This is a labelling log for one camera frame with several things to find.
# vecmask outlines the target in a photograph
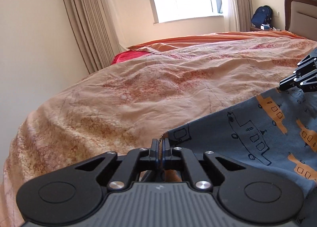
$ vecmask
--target logo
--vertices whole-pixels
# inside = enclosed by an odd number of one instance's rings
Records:
[[[161,189],[164,188],[164,186],[163,186],[163,185],[159,185],[159,186],[156,186],[155,188],[156,188],[157,190],[161,190]]]

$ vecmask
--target gray ribbed plate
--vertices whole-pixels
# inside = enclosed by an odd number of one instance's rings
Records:
[[[101,209],[72,227],[251,227],[225,213],[213,196],[186,183],[134,183],[109,195]],[[279,227],[296,227],[294,222]],[[38,227],[25,223],[23,227]]]

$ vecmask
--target orange sheet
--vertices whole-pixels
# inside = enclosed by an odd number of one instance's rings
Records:
[[[130,50],[146,52],[165,52],[177,48],[193,45],[215,43],[222,41],[245,40],[256,37],[288,37],[291,39],[305,39],[286,30],[283,31],[253,31],[253,32],[225,32],[205,35],[192,35],[175,38],[160,39],[128,47]]]

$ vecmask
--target navy backpack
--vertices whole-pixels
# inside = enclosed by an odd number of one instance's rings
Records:
[[[251,23],[258,28],[261,28],[262,24],[270,24],[272,21],[273,10],[271,7],[265,5],[256,9],[255,14],[251,19]]]

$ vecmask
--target nightstand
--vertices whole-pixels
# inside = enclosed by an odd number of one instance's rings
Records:
[[[257,27],[250,27],[250,31],[263,31],[263,30]]]

